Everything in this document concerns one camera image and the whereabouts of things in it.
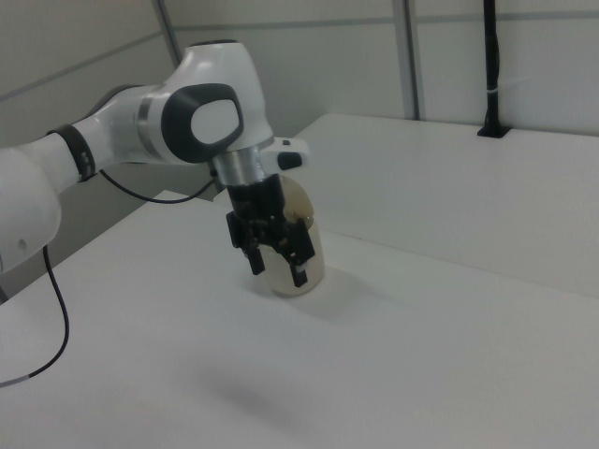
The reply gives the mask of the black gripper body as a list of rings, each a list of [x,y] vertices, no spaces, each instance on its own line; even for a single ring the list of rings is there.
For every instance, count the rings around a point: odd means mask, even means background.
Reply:
[[[277,174],[251,184],[228,186],[226,190],[233,208],[226,216],[230,230],[243,229],[251,222],[296,222],[285,214],[285,195]]]

